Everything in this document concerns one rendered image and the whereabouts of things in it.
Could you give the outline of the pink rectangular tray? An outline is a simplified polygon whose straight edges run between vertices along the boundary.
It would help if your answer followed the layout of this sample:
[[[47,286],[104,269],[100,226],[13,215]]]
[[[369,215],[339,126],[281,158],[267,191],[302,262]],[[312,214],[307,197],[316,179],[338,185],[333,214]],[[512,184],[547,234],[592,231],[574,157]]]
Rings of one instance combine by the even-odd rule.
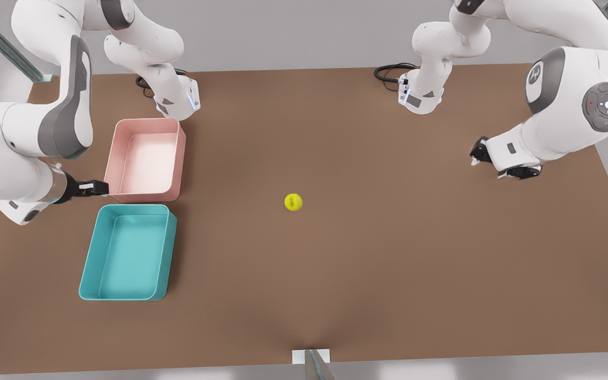
[[[171,118],[123,119],[116,124],[104,182],[124,204],[178,199],[186,135]]]

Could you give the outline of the teal rectangular tray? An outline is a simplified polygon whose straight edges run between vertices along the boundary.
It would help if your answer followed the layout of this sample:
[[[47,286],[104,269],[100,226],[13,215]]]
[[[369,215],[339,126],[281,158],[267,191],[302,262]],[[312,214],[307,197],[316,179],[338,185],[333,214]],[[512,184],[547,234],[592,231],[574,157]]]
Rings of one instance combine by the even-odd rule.
[[[178,219],[163,204],[109,204],[95,221],[78,295],[87,301],[161,301]]]

